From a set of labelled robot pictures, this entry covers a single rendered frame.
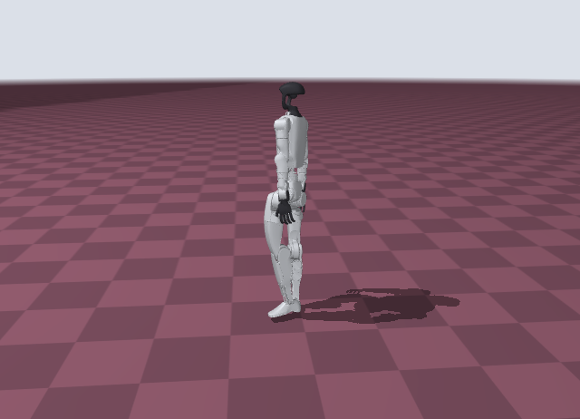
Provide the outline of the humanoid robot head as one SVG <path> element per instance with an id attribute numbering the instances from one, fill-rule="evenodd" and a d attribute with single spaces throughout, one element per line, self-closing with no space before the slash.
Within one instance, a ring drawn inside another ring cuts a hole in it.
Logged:
<path id="1" fill-rule="evenodd" d="M 296 106 L 292 106 L 291 100 L 297 97 L 297 94 L 305 94 L 305 89 L 300 83 L 290 82 L 283 84 L 279 91 L 282 93 L 282 106 L 285 110 L 288 109 L 290 115 L 303 117 L 298 111 Z M 285 104 L 285 97 L 288 96 L 287 103 Z"/>

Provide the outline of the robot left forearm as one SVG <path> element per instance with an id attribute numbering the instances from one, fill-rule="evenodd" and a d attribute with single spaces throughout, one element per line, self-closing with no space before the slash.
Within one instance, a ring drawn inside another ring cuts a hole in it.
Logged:
<path id="1" fill-rule="evenodd" d="M 286 158 L 283 154 L 278 154 L 275 157 L 275 164 L 276 164 L 276 172 L 277 172 L 277 188 L 278 188 L 278 196 L 280 199 L 286 199 L 286 191 L 289 188 L 288 183 L 288 165 Z M 289 190 L 288 190 L 289 191 Z"/>

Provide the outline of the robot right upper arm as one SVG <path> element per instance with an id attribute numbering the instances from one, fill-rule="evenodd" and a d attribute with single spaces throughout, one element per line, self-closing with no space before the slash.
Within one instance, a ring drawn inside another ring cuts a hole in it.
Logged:
<path id="1" fill-rule="evenodd" d="M 306 120 L 307 121 L 307 120 Z M 308 130 L 308 122 L 307 122 L 307 130 Z M 305 148 L 305 156 L 304 156 L 304 160 L 306 160 L 308 157 L 308 139 L 306 136 L 306 148 Z"/>

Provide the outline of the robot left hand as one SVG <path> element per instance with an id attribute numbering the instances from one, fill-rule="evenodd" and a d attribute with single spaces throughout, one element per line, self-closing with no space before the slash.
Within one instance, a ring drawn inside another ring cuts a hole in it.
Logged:
<path id="1" fill-rule="evenodd" d="M 279 200 L 279 201 L 281 201 L 281 202 L 278 204 L 278 208 L 277 208 L 277 210 L 276 210 L 276 213 L 275 213 L 275 215 L 278 217 L 278 213 L 280 214 L 280 222 L 281 222 L 282 224 L 283 224 L 283 223 L 285 223 L 286 225 L 287 225 L 288 223 L 289 223 L 289 224 L 291 224 L 291 223 L 292 223 L 292 222 L 290 221 L 290 219 L 291 219 L 293 222 L 295 222 L 295 220 L 293 219 L 292 212 L 291 212 L 291 211 L 292 211 L 292 210 L 291 210 L 291 207 L 290 207 L 290 205 L 289 205 L 289 203 L 288 203 L 288 201 L 290 200 L 290 198 L 289 198 L 289 191 L 288 191 L 288 190 L 286 191 L 286 199 L 285 199 L 285 200 L 280 200 L 280 199 L 279 199 L 279 196 L 278 196 L 278 200 Z M 289 213 L 289 215 L 288 215 L 288 213 Z M 285 214 L 286 214 L 286 218 L 285 218 Z M 282 215 L 283 215 L 283 216 L 282 216 Z M 289 216 L 290 216 L 290 219 L 289 219 Z M 283 219 L 284 219 L 284 221 L 283 221 Z M 286 220 L 288 221 L 288 223 L 286 222 Z"/>

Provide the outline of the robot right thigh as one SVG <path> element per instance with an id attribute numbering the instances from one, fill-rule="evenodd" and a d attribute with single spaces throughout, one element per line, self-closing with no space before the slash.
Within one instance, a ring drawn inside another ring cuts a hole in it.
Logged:
<path id="1" fill-rule="evenodd" d="M 293 219 L 295 220 L 295 222 L 293 222 L 290 219 L 290 221 L 292 222 L 291 224 L 288 223 L 288 221 L 286 220 L 287 224 L 287 233 L 288 233 L 288 247 L 290 249 L 290 258 L 299 258 L 299 244 L 300 244 L 300 231 L 301 231 L 301 221 L 303 219 L 303 213 L 301 212 L 300 208 L 297 207 L 303 207 L 306 203 L 306 194 L 305 192 L 301 192 L 301 197 L 298 201 L 289 203 L 290 207 L 291 207 L 291 212 L 293 215 Z M 289 215 L 289 213 L 288 213 Z M 285 214 L 285 218 L 286 218 L 286 214 Z"/>

